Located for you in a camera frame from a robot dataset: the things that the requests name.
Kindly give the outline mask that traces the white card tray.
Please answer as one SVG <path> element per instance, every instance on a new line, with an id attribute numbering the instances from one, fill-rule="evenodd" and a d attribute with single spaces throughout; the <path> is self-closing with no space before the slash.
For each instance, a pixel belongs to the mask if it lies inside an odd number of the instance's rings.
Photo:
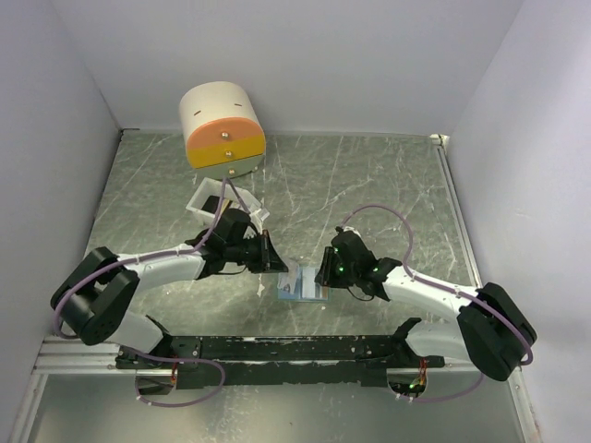
<path id="1" fill-rule="evenodd" d="M 202 204 L 209 196 L 220 196 L 223 193 L 223 208 L 236 208 L 250 213 L 258 208 L 265 208 L 262 202 L 246 189 L 236 187 L 232 182 L 223 186 L 223 182 L 211 178 L 203 178 L 195 194 L 186 205 L 186 209 L 196 219 L 198 226 L 209 228 L 214 221 L 214 214 L 201 210 Z"/>

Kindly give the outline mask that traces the green card holder book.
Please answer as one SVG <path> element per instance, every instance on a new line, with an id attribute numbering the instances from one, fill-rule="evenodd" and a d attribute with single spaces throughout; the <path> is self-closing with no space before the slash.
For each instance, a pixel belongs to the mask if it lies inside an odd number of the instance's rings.
<path id="1" fill-rule="evenodd" d="M 314 282 L 318 269 L 309 266 L 295 266 L 288 272 L 299 272 L 300 281 L 295 294 L 280 292 L 277 287 L 277 295 L 280 300 L 295 302 L 327 302 L 330 299 L 330 290 L 319 286 Z"/>

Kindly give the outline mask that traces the white gold VIP card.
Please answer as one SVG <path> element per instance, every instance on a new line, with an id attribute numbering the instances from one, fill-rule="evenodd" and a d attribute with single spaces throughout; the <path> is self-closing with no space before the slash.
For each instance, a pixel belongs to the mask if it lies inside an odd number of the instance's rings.
<path id="1" fill-rule="evenodd" d="M 280 273 L 277 284 L 278 290 L 280 292 L 295 294 L 298 289 L 299 281 L 300 274 L 298 271 L 292 273 Z"/>

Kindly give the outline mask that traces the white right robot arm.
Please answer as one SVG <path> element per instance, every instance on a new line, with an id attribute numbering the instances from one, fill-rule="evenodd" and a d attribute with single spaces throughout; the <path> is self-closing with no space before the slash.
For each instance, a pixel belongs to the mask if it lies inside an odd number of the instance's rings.
<path id="1" fill-rule="evenodd" d="M 325 247 L 316 283 L 333 289 L 357 288 L 368 298 L 415 305 L 443 324 L 414 325 L 392 344 L 393 360 L 414 365 L 437 355 L 471 362 L 486 377 L 505 381 L 533 361 L 537 333 L 498 284 L 453 285 L 410 269 L 403 262 L 377 258 L 356 231 L 339 229 Z"/>

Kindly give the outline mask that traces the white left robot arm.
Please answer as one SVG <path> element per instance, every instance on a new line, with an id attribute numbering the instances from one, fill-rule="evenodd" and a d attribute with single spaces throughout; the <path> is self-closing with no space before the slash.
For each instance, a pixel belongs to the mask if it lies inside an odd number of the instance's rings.
<path id="1" fill-rule="evenodd" d="M 228 263 L 253 274 L 288 271 L 269 233 L 246 212 L 228 209 L 210 228 L 172 248 L 143 255 L 116 254 L 106 246 L 91 250 L 51 298 L 54 326 L 68 325 L 69 337 L 88 346 L 115 343 L 139 351 L 149 367 L 163 367 L 173 355 L 170 333 L 152 317 L 131 312 L 133 297 L 219 275 Z"/>

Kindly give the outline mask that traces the black credit card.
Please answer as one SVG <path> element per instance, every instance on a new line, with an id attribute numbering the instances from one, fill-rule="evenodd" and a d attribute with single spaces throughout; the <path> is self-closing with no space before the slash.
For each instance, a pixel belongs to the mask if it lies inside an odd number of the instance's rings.
<path id="1" fill-rule="evenodd" d="M 218 209 L 219 202 L 220 202 L 219 196 L 209 196 L 205 200 L 205 202 L 202 204 L 201 210 L 211 213 L 211 214 L 214 214 Z"/>

